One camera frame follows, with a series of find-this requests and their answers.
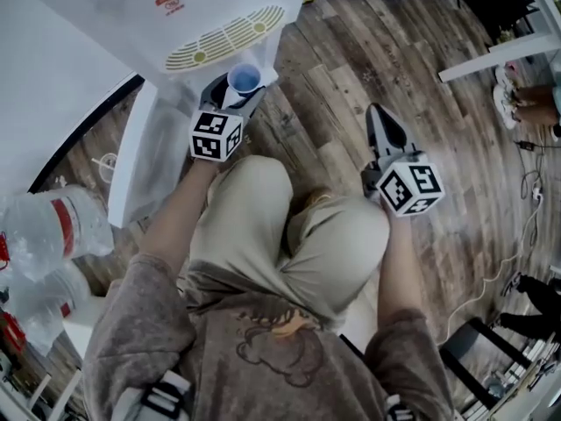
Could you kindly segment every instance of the black and white marker cube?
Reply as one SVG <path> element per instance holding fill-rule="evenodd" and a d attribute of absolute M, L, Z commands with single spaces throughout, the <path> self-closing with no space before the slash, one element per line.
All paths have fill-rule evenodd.
<path fill-rule="evenodd" d="M 437 166 L 427 162 L 394 162 L 376 188 L 398 217 L 422 214 L 445 195 Z"/>
<path fill-rule="evenodd" d="M 226 161 L 242 142 L 244 119 L 212 111 L 196 111 L 191 118 L 191 155 L 209 161 Z"/>

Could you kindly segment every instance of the shoe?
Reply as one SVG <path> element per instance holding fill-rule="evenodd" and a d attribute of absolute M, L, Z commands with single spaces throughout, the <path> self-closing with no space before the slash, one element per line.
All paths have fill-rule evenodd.
<path fill-rule="evenodd" d="M 493 100 L 495 108 L 501 115 L 502 123 L 508 130 L 514 129 L 518 125 L 518 121 L 515 119 L 516 106 L 510 98 L 510 93 L 497 84 L 493 89 Z"/>
<path fill-rule="evenodd" d="M 487 325 L 494 329 L 495 327 L 501 327 L 501 311 L 497 309 L 494 303 L 491 303 L 491 307 L 485 317 L 487 320 Z"/>
<path fill-rule="evenodd" d="M 497 84 L 505 88 L 508 93 L 512 93 L 516 89 L 517 85 L 514 79 L 508 77 L 508 73 L 511 75 L 515 74 L 515 68 L 505 64 L 504 66 L 499 66 L 494 70 L 494 77 L 497 80 Z"/>
<path fill-rule="evenodd" d="M 561 138 L 561 125 L 553 125 L 550 128 L 551 138 L 554 142 L 557 142 Z"/>
<path fill-rule="evenodd" d="M 522 277 L 522 273 L 517 271 L 513 274 L 513 276 L 508 280 L 505 284 L 504 288 L 501 291 L 501 296 L 505 297 L 510 294 L 513 289 L 516 289 L 520 284 L 520 278 Z"/>

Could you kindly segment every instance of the white table leg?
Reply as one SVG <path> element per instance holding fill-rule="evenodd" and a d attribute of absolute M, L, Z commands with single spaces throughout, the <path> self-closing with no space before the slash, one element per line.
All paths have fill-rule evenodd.
<path fill-rule="evenodd" d="M 67 387 L 64 389 L 64 391 L 62 391 L 62 394 L 60 395 L 59 400 L 54 405 L 53 411 L 49 415 L 47 421 L 58 421 L 60 419 L 60 415 L 62 415 L 62 412 L 64 411 L 64 408 L 67 405 L 68 399 L 70 399 L 71 395 L 74 393 L 74 390 L 80 383 L 81 379 L 82 379 L 82 371 L 77 369 L 74 375 L 72 376 L 72 379 L 70 379 L 70 382 L 68 383 Z"/>
<path fill-rule="evenodd" d="M 37 400 L 39 399 L 39 397 L 43 393 L 43 390 L 45 389 L 46 385 L 50 381 L 51 381 L 51 375 L 45 375 L 45 377 L 43 378 L 43 380 L 41 381 L 39 386 L 35 389 L 35 391 L 33 391 L 32 397 L 30 398 L 29 401 L 27 401 L 27 408 L 29 410 L 31 410 L 33 408 L 33 405 L 35 405 L 35 403 L 37 402 Z"/>
<path fill-rule="evenodd" d="M 438 74 L 442 82 L 455 80 L 460 76 L 479 72 L 484 68 L 498 66 L 507 61 L 517 60 L 518 58 L 525 58 L 532 54 L 539 54 L 550 52 L 551 50 L 558 50 L 561 48 L 561 40 L 553 34 L 541 34 L 539 36 L 524 36 L 517 39 L 512 45 L 505 46 L 499 50 L 491 53 L 484 54 L 474 60 L 462 62 L 457 66 L 447 68 Z"/>
<path fill-rule="evenodd" d="M 530 39 L 542 38 L 543 35 L 544 35 L 544 33 L 542 33 L 542 32 L 534 32 L 532 34 L 527 34 L 526 36 L 522 36 L 521 38 L 512 39 L 509 42 L 503 42 L 502 44 L 499 44 L 499 45 L 496 45 L 496 46 L 490 46 L 489 47 L 489 52 L 498 52 L 499 50 L 504 50 L 505 48 L 510 48 L 512 46 L 516 46 L 516 45 L 521 44 L 522 42 L 526 42 L 527 40 L 530 40 Z"/>

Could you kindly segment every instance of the gray sweatshirt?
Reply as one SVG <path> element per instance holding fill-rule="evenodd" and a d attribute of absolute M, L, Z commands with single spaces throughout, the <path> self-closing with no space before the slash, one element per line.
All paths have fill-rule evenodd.
<path fill-rule="evenodd" d="M 183 296 L 146 255 L 111 284 L 83 366 L 92 420 L 172 368 L 195 385 L 194 420 L 386 419 L 391 395 L 418 419 L 453 418 L 421 312 L 395 314 L 361 360 L 305 309 L 210 264 L 192 268 Z"/>

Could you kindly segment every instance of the clear plastic bottle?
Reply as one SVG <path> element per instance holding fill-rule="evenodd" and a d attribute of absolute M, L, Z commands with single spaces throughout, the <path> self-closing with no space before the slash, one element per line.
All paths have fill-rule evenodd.
<path fill-rule="evenodd" d="M 107 217 L 82 187 L 10 198 L 0 209 L 0 277 L 39 281 L 64 260 L 113 251 Z"/>
<path fill-rule="evenodd" d="M 36 282 L 15 276 L 9 291 L 2 309 L 18 321 L 26 341 L 44 356 L 64 330 L 62 320 L 91 297 L 88 281 L 70 260 Z"/>

